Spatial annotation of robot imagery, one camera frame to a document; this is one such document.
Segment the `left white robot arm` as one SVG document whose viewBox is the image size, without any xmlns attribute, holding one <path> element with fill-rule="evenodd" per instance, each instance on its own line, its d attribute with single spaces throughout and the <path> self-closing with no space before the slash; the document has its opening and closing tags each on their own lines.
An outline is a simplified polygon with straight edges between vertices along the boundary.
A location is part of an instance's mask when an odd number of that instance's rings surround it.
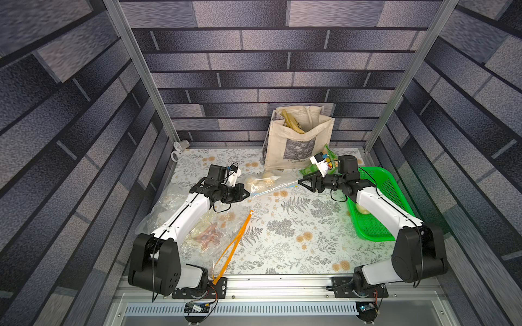
<svg viewBox="0 0 522 326">
<path fill-rule="evenodd" d="M 204 295 L 209 286 L 208 269 L 180 261 L 179 248 L 190 231 L 216 202 L 232 205 L 250 196 L 242 183 L 239 164 L 229 167 L 212 164 L 206 177 L 192 186 L 188 197 L 167 220 L 149 234 L 141 233 L 130 253 L 129 285 L 157 295 L 170 296 L 174 291 L 195 291 Z"/>
</svg>

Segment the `beige round fruit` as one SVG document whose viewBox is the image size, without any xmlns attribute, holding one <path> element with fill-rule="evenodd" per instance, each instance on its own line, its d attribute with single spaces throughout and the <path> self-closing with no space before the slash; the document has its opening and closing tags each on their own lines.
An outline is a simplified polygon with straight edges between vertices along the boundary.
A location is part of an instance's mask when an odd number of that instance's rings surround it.
<svg viewBox="0 0 522 326">
<path fill-rule="evenodd" d="M 364 208 L 363 206 L 361 206 L 358 203 L 356 204 L 356 210 L 361 215 L 369 215 L 369 214 L 371 214 L 371 212 L 369 210 L 367 210 L 366 208 Z"/>
</svg>

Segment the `clear bag of buns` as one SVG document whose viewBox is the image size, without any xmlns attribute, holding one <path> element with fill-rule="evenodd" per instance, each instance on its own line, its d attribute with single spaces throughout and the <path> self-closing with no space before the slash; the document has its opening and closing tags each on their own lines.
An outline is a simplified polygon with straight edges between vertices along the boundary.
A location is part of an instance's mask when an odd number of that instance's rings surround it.
<svg viewBox="0 0 522 326">
<path fill-rule="evenodd" d="M 293 171 L 265 171 L 254 175 L 246 175 L 242 182 L 251 197 L 262 196 L 295 186 L 300 173 Z"/>
</svg>

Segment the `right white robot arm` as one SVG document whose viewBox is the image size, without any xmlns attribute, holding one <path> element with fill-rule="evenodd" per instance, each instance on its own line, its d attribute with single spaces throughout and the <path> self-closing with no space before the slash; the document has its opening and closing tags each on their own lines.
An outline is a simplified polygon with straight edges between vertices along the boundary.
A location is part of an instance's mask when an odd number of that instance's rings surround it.
<svg viewBox="0 0 522 326">
<path fill-rule="evenodd" d="M 362 168 L 355 156 L 339 156 L 327 161 L 318 153 L 310 158 L 317 171 L 305 175 L 299 185 L 312 193 L 341 191 L 349 202 L 361 206 L 376 218 L 395 240 L 391 258 L 358 266 L 352 279 L 342 285 L 330 285 L 329 291 L 350 291 L 367 297 L 387 283 L 418 285 L 425 278 L 445 274 L 449 269 L 442 229 L 421 221 L 387 197 L 387 171 L 378 167 Z"/>
</svg>

